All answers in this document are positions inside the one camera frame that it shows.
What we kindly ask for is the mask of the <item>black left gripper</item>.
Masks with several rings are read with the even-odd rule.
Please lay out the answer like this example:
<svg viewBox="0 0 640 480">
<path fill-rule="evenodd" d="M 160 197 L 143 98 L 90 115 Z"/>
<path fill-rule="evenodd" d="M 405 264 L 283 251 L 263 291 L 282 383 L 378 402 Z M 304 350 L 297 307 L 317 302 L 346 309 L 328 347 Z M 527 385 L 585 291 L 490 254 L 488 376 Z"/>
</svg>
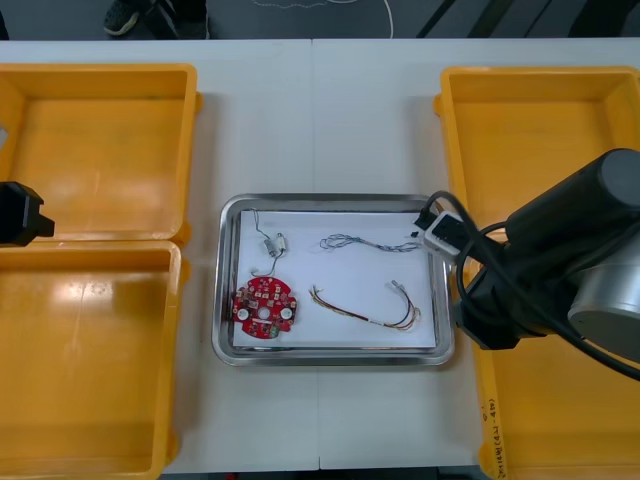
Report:
<svg viewBox="0 0 640 480">
<path fill-rule="evenodd" d="M 1 183 L 1 245 L 26 246 L 36 237 L 51 238 L 55 222 L 40 214 L 43 199 L 18 182 Z"/>
</svg>

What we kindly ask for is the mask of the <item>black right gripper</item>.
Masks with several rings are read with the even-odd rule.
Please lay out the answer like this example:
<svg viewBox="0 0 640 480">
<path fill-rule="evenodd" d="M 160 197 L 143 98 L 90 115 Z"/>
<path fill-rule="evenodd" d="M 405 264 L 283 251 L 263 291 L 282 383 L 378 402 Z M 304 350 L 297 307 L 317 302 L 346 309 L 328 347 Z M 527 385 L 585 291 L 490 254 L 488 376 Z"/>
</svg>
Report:
<svg viewBox="0 0 640 480">
<path fill-rule="evenodd" d="M 483 350 L 510 350 L 531 332 L 514 322 L 507 311 L 495 302 L 491 290 L 480 281 L 467 288 L 463 277 L 455 280 L 458 300 L 454 306 L 456 325 Z"/>
</svg>

